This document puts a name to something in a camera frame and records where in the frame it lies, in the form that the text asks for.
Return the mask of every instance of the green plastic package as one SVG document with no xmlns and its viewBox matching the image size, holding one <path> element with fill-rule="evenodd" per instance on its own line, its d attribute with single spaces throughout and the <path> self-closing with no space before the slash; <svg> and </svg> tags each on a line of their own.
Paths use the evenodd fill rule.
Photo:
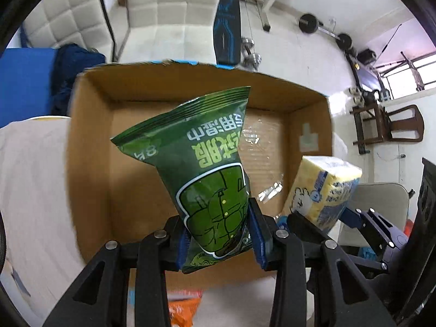
<svg viewBox="0 0 436 327">
<path fill-rule="evenodd" d="M 157 168 L 192 235 L 184 273 L 251 248 L 249 181 L 238 155 L 249 91 L 197 97 L 112 138 L 123 153 Z"/>
</svg>

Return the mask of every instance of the open cardboard box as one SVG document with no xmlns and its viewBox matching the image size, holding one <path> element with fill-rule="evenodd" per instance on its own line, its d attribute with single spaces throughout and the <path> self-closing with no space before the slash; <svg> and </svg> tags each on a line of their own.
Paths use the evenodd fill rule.
<svg viewBox="0 0 436 327">
<path fill-rule="evenodd" d="M 239 154 L 252 196 L 282 181 L 279 194 L 259 203 L 264 214 L 275 216 L 282 211 L 301 156 L 332 155 L 331 119 L 323 95 L 260 73 L 205 64 L 112 64 L 78 78 L 67 182 L 85 261 L 108 240 L 140 241 L 177 215 L 156 169 L 121 153 L 110 138 L 182 102 L 239 86 L 252 87 Z M 204 289 L 267 274 L 248 251 L 188 275 L 167 272 L 166 282 L 168 289 Z"/>
</svg>

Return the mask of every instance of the white leather sofa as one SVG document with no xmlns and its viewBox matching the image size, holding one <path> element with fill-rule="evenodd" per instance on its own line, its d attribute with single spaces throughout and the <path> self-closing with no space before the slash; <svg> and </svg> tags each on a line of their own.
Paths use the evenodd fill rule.
<svg viewBox="0 0 436 327">
<path fill-rule="evenodd" d="M 119 62 L 216 63 L 213 23 L 219 0 L 127 0 L 130 33 Z"/>
<path fill-rule="evenodd" d="M 119 15 L 120 6 L 110 13 Z M 114 36 L 104 0 L 42 0 L 23 23 L 31 47 L 57 48 L 76 43 L 85 49 L 95 48 L 111 62 L 119 50 L 115 40 L 124 39 L 127 19 L 117 21 L 119 36 Z"/>
</svg>

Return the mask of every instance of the chrome dumbbell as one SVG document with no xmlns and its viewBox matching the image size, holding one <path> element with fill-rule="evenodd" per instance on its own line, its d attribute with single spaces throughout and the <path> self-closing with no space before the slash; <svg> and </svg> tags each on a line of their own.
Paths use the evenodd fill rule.
<svg viewBox="0 0 436 327">
<path fill-rule="evenodd" d="M 251 49 L 254 48 L 254 40 L 243 37 L 241 39 L 241 49 L 244 56 L 243 66 L 257 71 L 262 61 L 260 54 L 252 53 Z"/>
</svg>

